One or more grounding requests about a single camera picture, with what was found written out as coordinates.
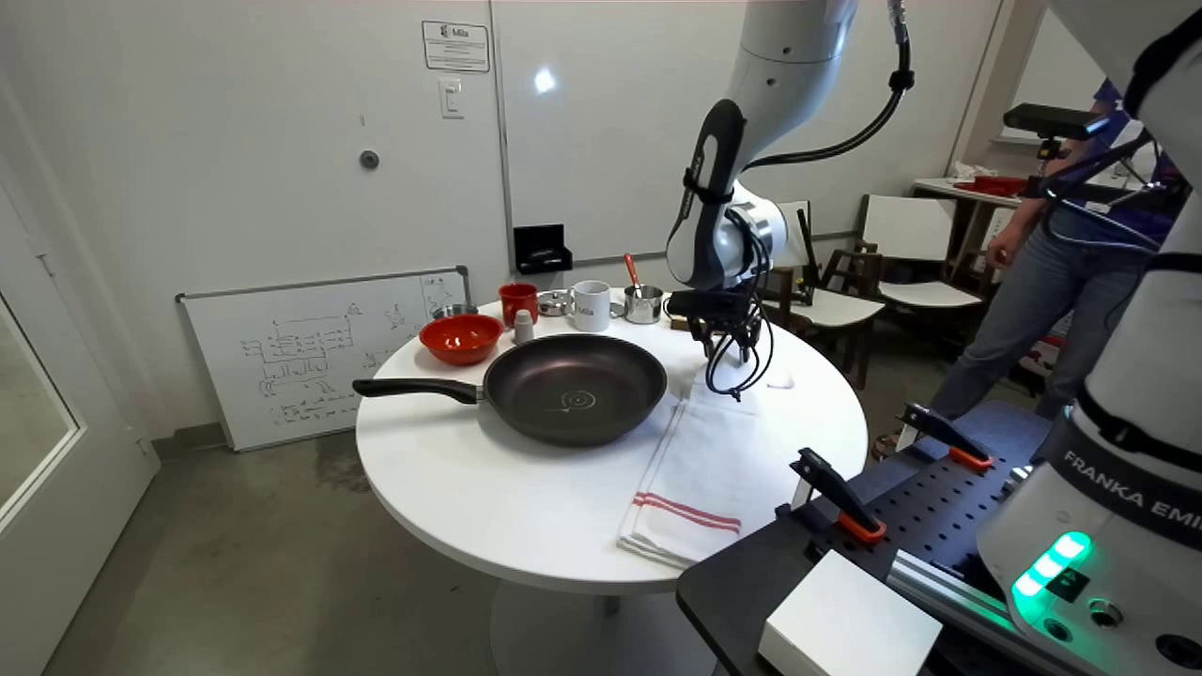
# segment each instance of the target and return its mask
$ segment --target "white cloth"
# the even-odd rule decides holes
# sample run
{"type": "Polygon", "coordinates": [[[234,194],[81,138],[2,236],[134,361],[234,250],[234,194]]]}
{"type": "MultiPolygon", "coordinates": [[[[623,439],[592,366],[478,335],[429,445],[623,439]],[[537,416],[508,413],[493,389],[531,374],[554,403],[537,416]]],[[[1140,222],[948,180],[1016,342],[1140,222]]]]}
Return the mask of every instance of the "white cloth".
{"type": "Polygon", "coordinates": [[[641,489],[621,525],[621,547],[668,565],[692,565],[748,535],[791,499],[790,463],[804,445],[804,410],[791,380],[767,380],[743,403],[700,380],[680,396],[641,489]]]}

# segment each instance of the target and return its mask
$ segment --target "box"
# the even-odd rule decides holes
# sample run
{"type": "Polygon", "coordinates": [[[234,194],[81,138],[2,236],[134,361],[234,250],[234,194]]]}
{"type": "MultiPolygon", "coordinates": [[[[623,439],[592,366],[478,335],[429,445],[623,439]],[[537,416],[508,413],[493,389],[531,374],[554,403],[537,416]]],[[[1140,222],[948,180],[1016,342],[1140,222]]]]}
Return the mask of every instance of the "box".
{"type": "Polygon", "coordinates": [[[775,608],[758,657],[782,676],[916,676],[941,623],[839,550],[775,608]]]}

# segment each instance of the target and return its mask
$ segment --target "whiteboard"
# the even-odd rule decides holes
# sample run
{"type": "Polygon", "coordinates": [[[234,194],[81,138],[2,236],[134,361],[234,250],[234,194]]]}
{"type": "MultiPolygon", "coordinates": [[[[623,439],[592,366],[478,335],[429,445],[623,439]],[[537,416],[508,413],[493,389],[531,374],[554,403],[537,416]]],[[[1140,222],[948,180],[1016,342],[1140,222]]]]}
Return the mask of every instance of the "whiteboard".
{"type": "Polygon", "coordinates": [[[234,451],[354,429],[350,383],[450,305],[462,266],[181,295],[234,451]]]}
{"type": "Polygon", "coordinates": [[[576,259],[665,250],[743,8],[493,0],[493,26],[509,226],[562,222],[576,259]]]}

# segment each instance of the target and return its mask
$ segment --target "wall sign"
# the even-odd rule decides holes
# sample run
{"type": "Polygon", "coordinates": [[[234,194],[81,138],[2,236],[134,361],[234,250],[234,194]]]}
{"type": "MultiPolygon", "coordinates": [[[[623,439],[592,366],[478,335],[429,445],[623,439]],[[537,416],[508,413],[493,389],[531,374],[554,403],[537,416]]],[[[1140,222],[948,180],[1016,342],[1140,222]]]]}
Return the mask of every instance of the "wall sign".
{"type": "Polygon", "coordinates": [[[472,21],[422,21],[429,71],[488,71],[488,26],[472,21]]]}

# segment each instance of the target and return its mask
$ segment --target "red bowl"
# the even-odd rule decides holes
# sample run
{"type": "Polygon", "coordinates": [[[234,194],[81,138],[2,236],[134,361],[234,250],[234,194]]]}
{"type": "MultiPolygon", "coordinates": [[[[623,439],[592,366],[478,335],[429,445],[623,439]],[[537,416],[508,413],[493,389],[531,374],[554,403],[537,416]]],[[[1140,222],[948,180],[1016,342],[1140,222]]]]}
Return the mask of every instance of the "red bowl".
{"type": "Polygon", "coordinates": [[[498,331],[493,316],[447,316],[424,322],[422,346],[453,366],[470,366],[493,356],[498,331]]]}

